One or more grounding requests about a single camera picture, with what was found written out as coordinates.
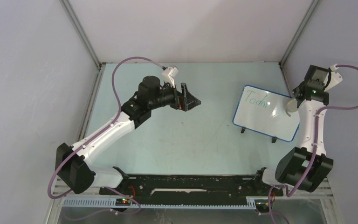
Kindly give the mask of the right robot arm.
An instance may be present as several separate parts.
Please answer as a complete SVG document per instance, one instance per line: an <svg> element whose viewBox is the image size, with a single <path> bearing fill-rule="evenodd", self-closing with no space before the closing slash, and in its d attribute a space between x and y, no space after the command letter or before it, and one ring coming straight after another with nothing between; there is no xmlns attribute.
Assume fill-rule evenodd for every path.
<svg viewBox="0 0 358 224"><path fill-rule="evenodd" d="M287 115L299 115L299 139L279 162L276 169L262 168L256 172L253 191L264 195L271 186L293 186L296 190L313 192L333 168L323 143L324 112L329 104L328 86L331 69L310 65L304 80L293 89L293 98L285 105Z"/></svg>

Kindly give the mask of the grey eraser sponge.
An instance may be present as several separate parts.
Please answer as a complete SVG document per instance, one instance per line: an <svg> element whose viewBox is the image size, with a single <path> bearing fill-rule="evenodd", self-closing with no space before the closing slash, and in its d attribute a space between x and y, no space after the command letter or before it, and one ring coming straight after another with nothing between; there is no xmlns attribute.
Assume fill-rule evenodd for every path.
<svg viewBox="0 0 358 224"><path fill-rule="evenodd" d="M285 112L286 114L291 117L292 115L298 113L297 108L297 99L296 98L290 98L285 105Z"/></svg>

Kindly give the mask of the blue framed small whiteboard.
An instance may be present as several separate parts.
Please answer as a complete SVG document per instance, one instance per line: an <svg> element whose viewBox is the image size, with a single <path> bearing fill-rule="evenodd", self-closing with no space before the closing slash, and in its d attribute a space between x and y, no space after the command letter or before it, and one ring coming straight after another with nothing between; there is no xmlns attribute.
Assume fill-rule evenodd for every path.
<svg viewBox="0 0 358 224"><path fill-rule="evenodd" d="M298 112L286 113L290 96L246 85L235 109L233 124L274 140L292 142L299 129Z"/></svg>

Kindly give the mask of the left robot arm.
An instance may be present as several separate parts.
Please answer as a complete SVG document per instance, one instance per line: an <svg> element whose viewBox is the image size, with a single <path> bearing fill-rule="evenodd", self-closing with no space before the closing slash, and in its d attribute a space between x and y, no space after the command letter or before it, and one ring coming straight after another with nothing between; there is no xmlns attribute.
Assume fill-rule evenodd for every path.
<svg viewBox="0 0 358 224"><path fill-rule="evenodd" d="M124 172L119 168L96 167L99 155L147 121L152 110L169 106L186 112L199 105L201 101L188 91L185 83L181 83L178 91L170 83L161 84L155 76L144 77L134 95L105 125L70 146L66 143L58 146L55 161L58 177L75 194L90 187L110 187L117 194L124 194L129 188Z"/></svg>

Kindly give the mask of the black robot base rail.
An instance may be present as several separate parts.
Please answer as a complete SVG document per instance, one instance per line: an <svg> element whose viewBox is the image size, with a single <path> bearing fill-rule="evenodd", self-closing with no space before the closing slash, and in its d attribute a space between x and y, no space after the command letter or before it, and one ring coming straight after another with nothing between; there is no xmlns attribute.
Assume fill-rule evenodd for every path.
<svg viewBox="0 0 358 224"><path fill-rule="evenodd" d="M140 204L246 205L269 189L253 175L128 175L116 191Z"/></svg>

